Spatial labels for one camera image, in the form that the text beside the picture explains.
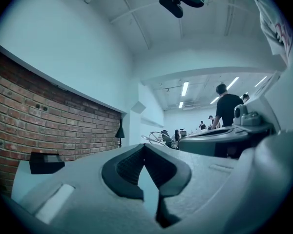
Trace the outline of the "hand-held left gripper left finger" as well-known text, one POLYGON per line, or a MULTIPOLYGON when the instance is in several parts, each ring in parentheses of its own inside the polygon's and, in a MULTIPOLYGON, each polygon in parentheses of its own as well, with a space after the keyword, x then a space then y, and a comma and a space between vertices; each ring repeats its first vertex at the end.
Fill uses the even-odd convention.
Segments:
POLYGON ((115 156, 102 167, 102 179, 117 196, 128 199, 144 199, 143 190, 138 186, 139 176, 144 167, 144 145, 115 156))

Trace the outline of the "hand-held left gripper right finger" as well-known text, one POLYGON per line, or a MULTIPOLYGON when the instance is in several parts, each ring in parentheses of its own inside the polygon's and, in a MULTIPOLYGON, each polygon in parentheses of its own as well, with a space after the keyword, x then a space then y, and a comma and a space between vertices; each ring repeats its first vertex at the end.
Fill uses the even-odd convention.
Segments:
POLYGON ((167 228, 181 219, 167 209, 165 198, 179 195, 189 184, 191 168, 181 161, 159 149, 159 145, 145 144, 145 168, 158 189, 156 221, 167 228))

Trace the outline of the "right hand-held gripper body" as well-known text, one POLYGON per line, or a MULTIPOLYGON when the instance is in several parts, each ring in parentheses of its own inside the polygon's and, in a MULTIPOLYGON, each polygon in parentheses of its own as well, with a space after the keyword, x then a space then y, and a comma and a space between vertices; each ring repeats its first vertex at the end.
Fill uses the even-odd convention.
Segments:
POLYGON ((279 122, 268 104, 247 103, 235 107, 232 126, 184 137, 178 145, 188 153, 239 158, 244 150, 279 130, 279 122))

